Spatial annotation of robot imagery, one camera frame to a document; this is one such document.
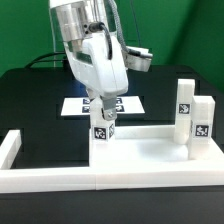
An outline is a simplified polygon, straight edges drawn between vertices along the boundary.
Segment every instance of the black cable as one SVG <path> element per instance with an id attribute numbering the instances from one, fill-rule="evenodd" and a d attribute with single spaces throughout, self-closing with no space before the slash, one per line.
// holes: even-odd
<path id="1" fill-rule="evenodd" d="M 64 61 L 67 61 L 67 59 L 54 59 L 54 60 L 39 60 L 39 61 L 32 61 L 32 62 L 30 62 L 29 64 L 27 64 L 26 66 L 25 66 L 25 68 L 30 68 L 30 67 L 32 67 L 32 65 L 34 65 L 34 64 L 37 64 L 37 63 L 42 63 L 42 62 L 57 62 L 57 61 L 59 61 L 59 62 L 64 62 Z"/>
<path id="2" fill-rule="evenodd" d="M 132 10 L 132 14 L 133 14 L 133 17 L 134 17 L 134 21 L 135 21 L 135 28 L 136 28 L 136 32 L 137 32 L 137 36 L 138 36 L 138 44 L 139 44 L 139 47 L 141 47 L 142 44 L 141 44 L 140 32 L 139 32 L 139 28 L 138 28 L 136 13 L 135 13 L 135 10 L 134 10 L 133 0 L 130 0 L 130 5 L 131 5 L 131 10 Z"/>
<path id="3" fill-rule="evenodd" d="M 38 62 L 52 62 L 52 61 L 62 61 L 62 60 L 49 60 L 49 61 L 46 61 L 46 60 L 42 60 L 40 61 L 41 59 L 43 58 L 48 58 L 48 57 L 51 57 L 51 56 L 56 56 L 56 55 L 64 55 L 65 52 L 61 51 L 61 52 L 53 52 L 53 53 L 48 53 L 48 54 L 44 54 L 44 55 L 41 55 L 37 58 L 35 58 L 33 61 L 31 61 L 29 64 L 27 64 L 25 66 L 25 68 L 30 68 L 33 64 L 36 64 Z"/>
<path id="4" fill-rule="evenodd" d="M 112 41 L 111 41 L 111 37 L 110 37 L 110 33 L 108 31 L 108 29 L 106 28 L 105 25 L 101 24 L 101 27 L 105 33 L 105 37 L 107 39 L 107 44 L 108 44 L 108 60 L 111 60 L 113 57 L 113 47 L 112 47 Z"/>
<path id="5" fill-rule="evenodd" d="M 110 33 L 109 33 L 107 27 L 105 26 L 105 24 L 102 23 L 102 22 L 92 23 L 92 24 L 89 25 L 89 30 L 92 33 L 102 31 L 102 30 L 104 31 L 105 37 L 106 37 L 106 40 L 107 40 L 107 45 L 108 45 L 108 60 L 111 60 L 112 57 L 113 57 L 112 40 L 111 40 Z"/>

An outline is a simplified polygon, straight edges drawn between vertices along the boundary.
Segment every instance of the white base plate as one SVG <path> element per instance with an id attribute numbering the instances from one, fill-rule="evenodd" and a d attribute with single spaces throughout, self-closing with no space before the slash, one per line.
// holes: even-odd
<path id="1" fill-rule="evenodd" d="M 224 185 L 216 143 L 206 160 L 188 160 L 173 133 L 174 126 L 117 127 L 115 140 L 90 140 L 90 167 L 0 170 L 0 193 Z"/>

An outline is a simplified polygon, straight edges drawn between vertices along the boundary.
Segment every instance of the green backdrop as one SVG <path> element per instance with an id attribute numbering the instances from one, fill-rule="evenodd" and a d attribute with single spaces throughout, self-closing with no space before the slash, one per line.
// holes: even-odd
<path id="1" fill-rule="evenodd" d="M 116 0 L 130 46 L 150 48 L 153 64 L 193 67 L 224 91 L 224 1 Z M 1 0 L 0 75 L 52 52 L 48 0 Z"/>

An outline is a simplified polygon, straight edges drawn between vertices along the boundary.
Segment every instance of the white wall piece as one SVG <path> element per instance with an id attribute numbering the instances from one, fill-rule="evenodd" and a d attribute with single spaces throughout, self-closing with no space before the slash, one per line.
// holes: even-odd
<path id="1" fill-rule="evenodd" d="M 11 168 L 20 146 L 20 130 L 10 130 L 0 146 L 0 170 Z"/>
<path id="2" fill-rule="evenodd" d="M 0 193 L 224 185 L 216 143 L 205 160 L 188 160 L 173 133 L 173 125 L 117 127 L 116 138 L 102 142 L 90 132 L 89 167 L 0 170 Z"/>
<path id="3" fill-rule="evenodd" d="M 206 159 L 211 148 L 215 101 L 211 96 L 194 96 L 192 102 L 189 158 Z"/>
<path id="4" fill-rule="evenodd" d="M 194 95 L 195 81 L 179 79 L 177 88 L 176 120 L 174 142 L 186 144 L 189 138 L 191 122 L 191 103 Z"/>
<path id="5" fill-rule="evenodd" d="M 95 190 L 89 167 L 0 171 L 0 193 Z"/>

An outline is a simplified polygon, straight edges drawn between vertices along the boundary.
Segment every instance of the white block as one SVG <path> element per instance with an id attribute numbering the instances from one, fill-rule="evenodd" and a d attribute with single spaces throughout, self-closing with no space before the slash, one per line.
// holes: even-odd
<path id="1" fill-rule="evenodd" d="M 213 123 L 215 101 L 211 96 L 194 96 L 192 101 L 192 120 Z"/>
<path id="2" fill-rule="evenodd" d="M 20 130 L 9 131 L 0 146 L 0 170 L 11 168 L 20 146 Z"/>
<path id="3" fill-rule="evenodd" d="M 188 143 L 189 159 L 209 157 L 214 110 L 215 101 L 211 96 L 193 97 L 191 133 Z"/>
<path id="4" fill-rule="evenodd" d="M 178 80 L 174 132 L 174 142 L 177 144 L 186 144 L 189 138 L 191 103 L 194 89 L 195 81 L 193 79 Z"/>

